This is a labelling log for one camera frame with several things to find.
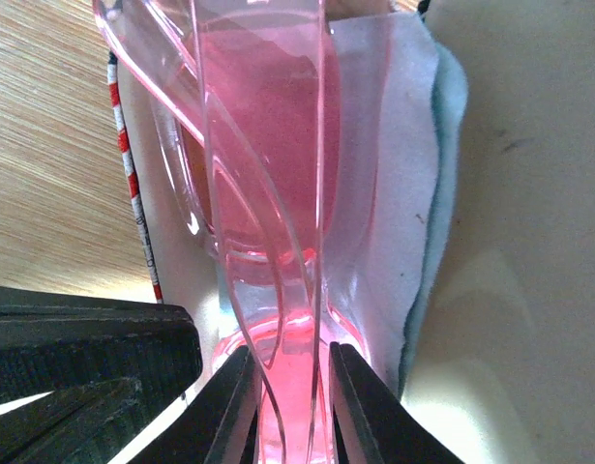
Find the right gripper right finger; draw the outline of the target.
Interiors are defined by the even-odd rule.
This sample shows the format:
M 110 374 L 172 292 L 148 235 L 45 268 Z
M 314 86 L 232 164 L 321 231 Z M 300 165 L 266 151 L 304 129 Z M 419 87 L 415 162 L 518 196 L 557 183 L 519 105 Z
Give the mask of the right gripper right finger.
M 459 463 L 402 407 L 354 346 L 330 345 L 330 396 L 339 463 Z

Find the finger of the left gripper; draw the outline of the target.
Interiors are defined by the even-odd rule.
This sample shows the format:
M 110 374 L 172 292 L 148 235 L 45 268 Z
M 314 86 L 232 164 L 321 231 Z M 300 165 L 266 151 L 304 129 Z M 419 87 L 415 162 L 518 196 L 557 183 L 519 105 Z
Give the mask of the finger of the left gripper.
M 182 307 L 0 286 L 0 463 L 106 463 L 201 371 Z

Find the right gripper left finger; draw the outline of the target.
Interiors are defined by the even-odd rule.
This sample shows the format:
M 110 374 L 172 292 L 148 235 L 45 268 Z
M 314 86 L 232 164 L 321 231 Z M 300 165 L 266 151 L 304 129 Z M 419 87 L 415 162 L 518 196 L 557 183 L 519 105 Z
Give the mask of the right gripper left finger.
M 193 403 L 133 463 L 254 463 L 258 370 L 246 346 L 236 349 Z

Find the flag print glasses case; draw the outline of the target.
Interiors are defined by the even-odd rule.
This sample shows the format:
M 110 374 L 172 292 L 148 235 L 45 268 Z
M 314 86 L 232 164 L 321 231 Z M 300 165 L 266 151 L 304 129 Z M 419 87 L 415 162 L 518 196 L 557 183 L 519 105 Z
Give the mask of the flag print glasses case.
M 388 389 L 459 463 L 595 463 L 595 1 L 385 2 L 467 88 L 446 246 Z M 185 412 L 223 365 L 218 262 L 166 168 L 157 98 L 111 49 L 108 85 L 156 298 L 199 331 Z

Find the red transparent sunglasses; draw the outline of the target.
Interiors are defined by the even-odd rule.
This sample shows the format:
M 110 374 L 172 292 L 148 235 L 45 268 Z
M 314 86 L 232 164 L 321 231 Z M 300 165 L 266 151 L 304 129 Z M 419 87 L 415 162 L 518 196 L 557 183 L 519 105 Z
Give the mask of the red transparent sunglasses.
M 97 1 L 108 46 L 158 100 L 164 162 L 218 262 L 211 364 L 259 369 L 261 463 L 335 461 L 329 343 L 360 343 L 323 290 L 341 85 L 330 24 L 385 1 Z

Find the light blue cleaning cloth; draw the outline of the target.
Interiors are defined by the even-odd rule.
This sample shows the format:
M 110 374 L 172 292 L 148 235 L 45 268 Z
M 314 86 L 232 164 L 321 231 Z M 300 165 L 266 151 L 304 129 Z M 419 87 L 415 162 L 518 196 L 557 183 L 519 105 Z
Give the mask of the light blue cleaning cloth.
M 323 290 L 362 336 L 331 342 L 355 346 L 401 393 L 448 238 L 466 81 L 417 14 L 337 19 L 330 30 L 341 134 Z

